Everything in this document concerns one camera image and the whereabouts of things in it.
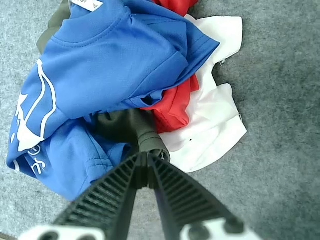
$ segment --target white graphic print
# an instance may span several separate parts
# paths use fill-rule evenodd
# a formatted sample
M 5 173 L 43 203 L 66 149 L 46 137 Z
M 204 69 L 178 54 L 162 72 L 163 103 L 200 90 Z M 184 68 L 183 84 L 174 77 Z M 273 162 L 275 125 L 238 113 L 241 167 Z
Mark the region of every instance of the white graphic print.
M 22 152 L 22 151 L 28 150 L 28 149 L 32 149 L 33 147 L 37 146 L 40 142 L 45 140 L 45 130 L 46 130 L 47 121 L 50 118 L 50 116 L 57 109 L 57 99 L 56 99 L 55 88 L 54 88 L 52 82 L 49 80 L 49 78 L 44 73 L 44 70 L 42 68 L 42 65 L 43 65 L 42 61 L 39 59 L 36 62 L 36 64 L 37 64 L 37 68 L 38 68 L 39 79 L 41 81 L 41 93 L 40 93 L 39 97 L 34 101 L 30 110 L 28 112 L 26 112 L 26 116 L 25 116 L 25 112 L 22 108 L 22 104 L 27 99 L 28 94 L 23 95 L 20 93 L 17 108 L 16 108 L 16 113 L 15 113 L 15 116 L 17 116 L 18 130 L 17 130 L 16 134 L 14 133 L 11 136 L 11 142 L 13 142 L 15 135 L 16 135 L 17 140 L 19 141 L 19 143 L 18 143 L 18 151 L 19 152 Z M 47 82 L 47 84 L 49 85 L 49 88 L 50 88 L 50 91 L 48 91 L 48 92 L 51 92 L 50 96 L 52 99 L 53 107 L 52 107 L 52 109 L 48 109 L 48 113 L 45 116 L 43 116 L 43 118 L 41 120 L 41 125 L 39 126 L 40 127 L 40 136 L 38 136 L 27 127 L 27 123 L 28 123 L 30 116 L 35 111 L 37 105 L 41 102 L 44 95 L 46 94 L 46 83 L 45 82 Z

